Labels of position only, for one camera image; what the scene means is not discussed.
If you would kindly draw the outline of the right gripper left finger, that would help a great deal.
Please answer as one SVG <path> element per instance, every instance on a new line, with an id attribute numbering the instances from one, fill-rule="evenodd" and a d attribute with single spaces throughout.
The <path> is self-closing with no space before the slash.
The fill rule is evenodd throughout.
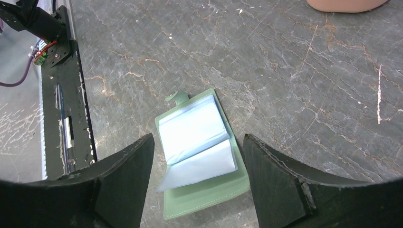
<path id="1" fill-rule="evenodd" d="M 154 158 L 144 135 L 100 161 L 55 180 L 1 181 L 3 228 L 137 228 Z"/>

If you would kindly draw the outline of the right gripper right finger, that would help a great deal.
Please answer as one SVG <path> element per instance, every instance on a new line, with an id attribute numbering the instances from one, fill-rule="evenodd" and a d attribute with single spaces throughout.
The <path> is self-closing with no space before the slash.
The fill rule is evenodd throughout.
<path id="1" fill-rule="evenodd" d="M 297 161 L 252 134 L 243 140 L 262 228 L 400 228 L 403 180 L 380 183 L 333 175 Z"/>

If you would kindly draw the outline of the green card holder wallet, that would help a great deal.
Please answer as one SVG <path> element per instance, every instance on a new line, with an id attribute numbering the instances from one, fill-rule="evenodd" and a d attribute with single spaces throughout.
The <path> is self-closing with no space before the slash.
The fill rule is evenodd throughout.
<path id="1" fill-rule="evenodd" d="M 165 220 L 231 200 L 250 183 L 236 137 L 210 88 L 194 97 L 178 90 L 166 98 L 175 107 L 156 117 L 167 169 L 157 191 Z"/>

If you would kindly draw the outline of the pink oval card tray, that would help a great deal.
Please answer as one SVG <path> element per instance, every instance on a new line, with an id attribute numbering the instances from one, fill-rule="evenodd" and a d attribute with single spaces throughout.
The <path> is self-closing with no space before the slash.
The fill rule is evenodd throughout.
<path id="1" fill-rule="evenodd" d="M 387 0 L 306 0 L 306 2 L 322 12 L 360 13 L 373 10 Z"/>

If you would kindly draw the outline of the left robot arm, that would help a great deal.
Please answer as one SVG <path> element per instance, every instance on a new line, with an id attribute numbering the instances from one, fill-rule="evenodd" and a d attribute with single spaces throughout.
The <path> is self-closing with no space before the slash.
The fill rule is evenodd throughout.
<path id="1" fill-rule="evenodd" d="M 36 37 L 52 42 L 66 34 L 66 26 L 37 6 L 37 0 L 0 2 L 0 18 L 16 31 L 26 30 Z"/>

